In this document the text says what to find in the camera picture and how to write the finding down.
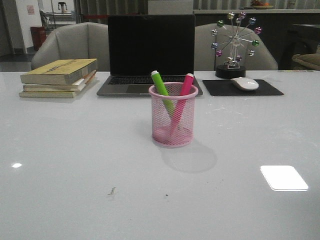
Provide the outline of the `white computer mouse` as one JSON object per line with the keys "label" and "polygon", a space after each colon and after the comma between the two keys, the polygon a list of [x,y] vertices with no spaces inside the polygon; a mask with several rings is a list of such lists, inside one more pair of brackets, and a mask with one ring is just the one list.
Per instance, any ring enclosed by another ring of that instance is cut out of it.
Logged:
{"label": "white computer mouse", "polygon": [[255,91],[259,88],[259,84],[251,78],[236,77],[231,79],[232,84],[243,91]]}

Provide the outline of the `black mouse pad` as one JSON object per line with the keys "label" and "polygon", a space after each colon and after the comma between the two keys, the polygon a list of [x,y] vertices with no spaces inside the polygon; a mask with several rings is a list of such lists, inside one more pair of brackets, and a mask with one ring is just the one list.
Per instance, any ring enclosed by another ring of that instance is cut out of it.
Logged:
{"label": "black mouse pad", "polygon": [[255,80],[258,83],[256,90],[242,90],[237,88],[230,79],[203,80],[203,84],[211,96],[283,96],[284,94],[262,79]]}

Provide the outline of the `fruit bowl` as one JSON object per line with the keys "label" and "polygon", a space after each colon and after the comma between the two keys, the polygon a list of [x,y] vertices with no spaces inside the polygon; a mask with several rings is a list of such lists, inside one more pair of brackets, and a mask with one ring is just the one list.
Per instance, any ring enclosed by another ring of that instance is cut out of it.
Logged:
{"label": "fruit bowl", "polygon": [[274,6],[270,5],[268,2],[263,2],[261,0],[252,0],[250,6],[257,10],[267,10],[272,9]]}

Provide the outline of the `pink mesh pen holder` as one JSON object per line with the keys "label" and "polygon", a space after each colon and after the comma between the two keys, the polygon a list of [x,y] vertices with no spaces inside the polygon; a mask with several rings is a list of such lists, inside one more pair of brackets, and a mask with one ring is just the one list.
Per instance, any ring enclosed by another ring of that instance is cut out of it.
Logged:
{"label": "pink mesh pen holder", "polygon": [[195,98],[198,88],[192,85],[187,95],[180,95],[181,82],[164,84],[168,95],[161,95],[155,85],[151,96],[151,128],[153,140],[164,147],[188,145],[194,136]]}

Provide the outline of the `pink highlighter pen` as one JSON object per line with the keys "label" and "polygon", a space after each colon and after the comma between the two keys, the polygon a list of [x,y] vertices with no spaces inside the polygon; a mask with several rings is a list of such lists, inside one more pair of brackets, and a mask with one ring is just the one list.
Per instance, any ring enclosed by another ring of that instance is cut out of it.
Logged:
{"label": "pink highlighter pen", "polygon": [[[181,91],[180,91],[180,96],[186,96],[190,93],[190,89],[193,84],[193,81],[194,81],[194,75],[192,73],[188,73],[184,78],[184,82],[183,82],[183,85],[182,85]],[[182,100],[179,100],[175,106],[173,118],[171,121],[170,132],[169,132],[170,136],[172,136],[174,134],[175,129],[177,128],[178,124],[180,123],[180,120],[181,120],[181,117],[183,114],[183,110],[185,107],[185,103],[186,103],[186,100],[182,99]]]}

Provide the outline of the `bottom cream book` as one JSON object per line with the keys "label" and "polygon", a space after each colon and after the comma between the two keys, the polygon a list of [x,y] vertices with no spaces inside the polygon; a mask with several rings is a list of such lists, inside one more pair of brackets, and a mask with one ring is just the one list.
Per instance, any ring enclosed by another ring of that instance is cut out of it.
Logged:
{"label": "bottom cream book", "polygon": [[74,98],[81,91],[23,91],[22,89],[19,96],[21,98]]}

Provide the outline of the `ferris wheel desk toy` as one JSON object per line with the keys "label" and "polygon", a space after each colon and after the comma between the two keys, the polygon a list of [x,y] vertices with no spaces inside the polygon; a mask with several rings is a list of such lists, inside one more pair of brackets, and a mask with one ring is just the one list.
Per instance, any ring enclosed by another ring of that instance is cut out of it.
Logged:
{"label": "ferris wheel desk toy", "polygon": [[246,39],[246,34],[243,31],[246,31],[247,27],[241,27],[242,21],[246,18],[247,13],[241,11],[238,15],[234,12],[229,12],[227,14],[227,19],[230,20],[231,29],[229,31],[225,26],[223,20],[218,20],[216,23],[216,28],[211,31],[213,37],[217,37],[218,33],[221,30],[225,30],[226,34],[224,37],[226,41],[224,42],[213,42],[211,48],[214,50],[215,57],[221,57],[224,53],[224,49],[229,49],[229,54],[225,58],[223,64],[215,66],[215,75],[223,79],[232,79],[237,77],[246,76],[246,68],[241,65],[243,60],[243,55],[239,53],[238,48],[244,47],[243,41],[251,43],[253,47],[257,47],[260,44],[260,41],[257,39],[249,40]]}

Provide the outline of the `top yellow book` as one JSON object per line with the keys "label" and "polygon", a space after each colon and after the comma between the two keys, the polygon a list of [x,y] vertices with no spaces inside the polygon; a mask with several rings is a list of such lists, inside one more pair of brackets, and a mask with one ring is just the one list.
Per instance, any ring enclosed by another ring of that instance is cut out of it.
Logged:
{"label": "top yellow book", "polygon": [[60,59],[20,76],[23,84],[72,85],[98,69],[96,58]]}

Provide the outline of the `cream book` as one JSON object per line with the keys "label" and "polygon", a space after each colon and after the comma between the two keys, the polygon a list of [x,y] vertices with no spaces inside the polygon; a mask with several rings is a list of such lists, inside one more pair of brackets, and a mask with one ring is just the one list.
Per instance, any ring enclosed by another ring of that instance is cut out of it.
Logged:
{"label": "cream book", "polygon": [[80,92],[85,86],[90,83],[96,75],[96,70],[90,72],[85,77],[80,78],[72,85],[62,84],[24,84],[23,91],[25,92]]}
{"label": "cream book", "polygon": [[22,89],[19,96],[21,98],[74,98],[81,91],[23,91]]}

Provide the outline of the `tan cushion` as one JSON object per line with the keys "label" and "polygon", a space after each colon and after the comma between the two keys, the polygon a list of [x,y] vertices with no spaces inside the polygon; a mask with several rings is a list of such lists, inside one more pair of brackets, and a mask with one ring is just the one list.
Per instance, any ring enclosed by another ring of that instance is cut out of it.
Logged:
{"label": "tan cushion", "polygon": [[295,54],[292,56],[292,60],[310,70],[320,70],[320,54],[310,53],[310,54]]}

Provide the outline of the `red bin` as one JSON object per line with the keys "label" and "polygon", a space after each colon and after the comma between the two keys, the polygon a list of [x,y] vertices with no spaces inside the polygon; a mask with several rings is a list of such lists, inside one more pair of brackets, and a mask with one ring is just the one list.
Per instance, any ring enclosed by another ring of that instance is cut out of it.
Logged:
{"label": "red bin", "polygon": [[31,26],[30,32],[32,36],[33,48],[37,51],[46,40],[46,29],[44,26]]}

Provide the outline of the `grey laptop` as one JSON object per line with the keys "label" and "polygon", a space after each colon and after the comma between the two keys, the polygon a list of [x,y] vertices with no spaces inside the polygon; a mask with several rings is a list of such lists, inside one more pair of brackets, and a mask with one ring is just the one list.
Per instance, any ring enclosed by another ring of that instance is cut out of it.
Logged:
{"label": "grey laptop", "polygon": [[163,82],[194,73],[195,16],[112,15],[108,18],[110,75],[99,97],[149,97],[158,71]]}

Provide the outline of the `green highlighter pen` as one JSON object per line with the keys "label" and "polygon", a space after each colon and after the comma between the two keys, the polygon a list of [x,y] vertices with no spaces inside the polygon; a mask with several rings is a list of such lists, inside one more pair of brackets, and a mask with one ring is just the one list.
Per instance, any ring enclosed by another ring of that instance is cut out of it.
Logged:
{"label": "green highlighter pen", "polygon": [[[153,80],[153,83],[154,83],[157,91],[158,91],[158,94],[162,95],[162,96],[169,96],[168,91],[163,83],[162,78],[161,78],[161,75],[159,74],[159,72],[157,70],[154,70],[151,72],[151,78]],[[163,103],[164,103],[166,110],[171,118],[174,114],[175,106],[173,105],[172,101],[169,99],[164,99]]]}

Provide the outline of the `middle cream book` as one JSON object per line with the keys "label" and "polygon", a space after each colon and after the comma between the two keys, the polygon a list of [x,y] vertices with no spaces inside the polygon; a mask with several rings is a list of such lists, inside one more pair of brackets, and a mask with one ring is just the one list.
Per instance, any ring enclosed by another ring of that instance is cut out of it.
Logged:
{"label": "middle cream book", "polygon": [[90,83],[96,75],[96,70],[90,72],[85,77],[80,78],[72,85],[62,84],[24,84],[23,91],[25,92],[80,92],[85,86]]}

